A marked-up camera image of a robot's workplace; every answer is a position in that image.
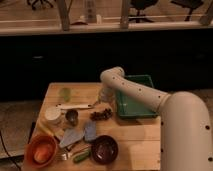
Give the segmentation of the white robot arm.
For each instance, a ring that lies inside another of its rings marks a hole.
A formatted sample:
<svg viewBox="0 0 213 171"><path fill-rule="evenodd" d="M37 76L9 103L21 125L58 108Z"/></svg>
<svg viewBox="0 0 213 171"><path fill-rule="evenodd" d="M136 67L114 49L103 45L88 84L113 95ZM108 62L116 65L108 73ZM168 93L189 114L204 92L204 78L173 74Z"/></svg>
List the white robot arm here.
<svg viewBox="0 0 213 171"><path fill-rule="evenodd" d="M107 102L118 90L161 116L160 171L213 171L210 114L197 95L163 92L124 78L121 67L100 74L99 99Z"/></svg>

